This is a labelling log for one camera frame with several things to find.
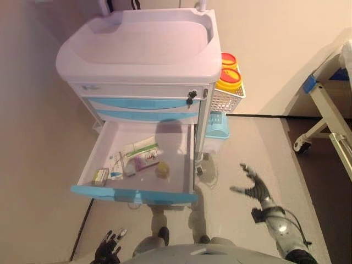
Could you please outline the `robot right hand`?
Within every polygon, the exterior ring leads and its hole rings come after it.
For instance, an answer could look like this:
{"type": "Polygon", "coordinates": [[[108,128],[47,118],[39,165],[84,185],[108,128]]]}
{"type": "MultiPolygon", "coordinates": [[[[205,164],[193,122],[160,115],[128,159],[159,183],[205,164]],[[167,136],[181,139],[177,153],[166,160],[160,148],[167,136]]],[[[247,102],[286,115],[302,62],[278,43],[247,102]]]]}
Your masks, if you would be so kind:
{"type": "Polygon", "coordinates": [[[266,200],[270,200],[271,194],[260,176],[247,164],[240,164],[242,170],[246,173],[246,176],[254,183],[251,188],[240,188],[237,186],[231,186],[229,189],[232,192],[244,194],[248,197],[256,199],[259,203],[263,203],[266,200]]]}

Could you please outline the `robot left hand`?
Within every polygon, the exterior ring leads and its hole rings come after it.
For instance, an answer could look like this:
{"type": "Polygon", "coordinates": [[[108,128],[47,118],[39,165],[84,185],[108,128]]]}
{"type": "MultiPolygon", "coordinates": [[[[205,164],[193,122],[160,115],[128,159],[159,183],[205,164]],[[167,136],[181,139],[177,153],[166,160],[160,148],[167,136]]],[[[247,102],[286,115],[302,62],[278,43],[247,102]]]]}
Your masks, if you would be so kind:
{"type": "Polygon", "coordinates": [[[95,251],[95,257],[91,263],[120,263],[118,253],[122,247],[119,246],[119,243],[126,234],[126,228],[121,228],[116,233],[114,233],[113,230],[109,230],[95,251]]]}

